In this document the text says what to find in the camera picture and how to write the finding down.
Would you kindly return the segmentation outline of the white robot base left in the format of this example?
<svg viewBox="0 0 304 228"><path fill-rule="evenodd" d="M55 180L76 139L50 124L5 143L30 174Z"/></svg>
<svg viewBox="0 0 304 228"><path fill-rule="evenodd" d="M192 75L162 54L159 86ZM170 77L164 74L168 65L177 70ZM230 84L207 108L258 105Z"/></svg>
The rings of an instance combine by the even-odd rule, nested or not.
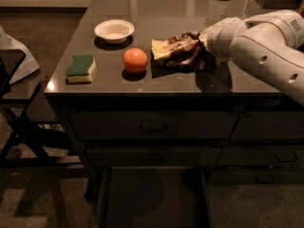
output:
<svg viewBox="0 0 304 228"><path fill-rule="evenodd" d="M9 70L9 83L20 82L39 69L39 65L29 51L20 41L5 33L0 26L0 51Z"/></svg>

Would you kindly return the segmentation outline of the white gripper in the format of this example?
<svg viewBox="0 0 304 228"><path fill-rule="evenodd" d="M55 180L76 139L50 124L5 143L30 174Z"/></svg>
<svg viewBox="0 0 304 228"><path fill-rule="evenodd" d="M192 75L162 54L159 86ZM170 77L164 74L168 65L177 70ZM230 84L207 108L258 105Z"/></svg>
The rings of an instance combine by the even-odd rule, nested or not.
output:
<svg viewBox="0 0 304 228"><path fill-rule="evenodd" d="M225 18L213 26L206 28L199 35L199 41L214 56L229 59L229 46L240 24L241 20L237 17Z"/></svg>

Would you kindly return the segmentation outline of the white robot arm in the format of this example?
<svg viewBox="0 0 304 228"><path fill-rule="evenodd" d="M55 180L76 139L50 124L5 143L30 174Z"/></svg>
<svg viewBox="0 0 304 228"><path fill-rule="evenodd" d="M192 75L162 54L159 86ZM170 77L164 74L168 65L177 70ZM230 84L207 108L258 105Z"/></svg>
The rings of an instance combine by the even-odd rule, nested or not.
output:
<svg viewBox="0 0 304 228"><path fill-rule="evenodd" d="M199 36L214 56L230 59L251 76L304 105L304 18L278 10L241 20L225 18Z"/></svg>

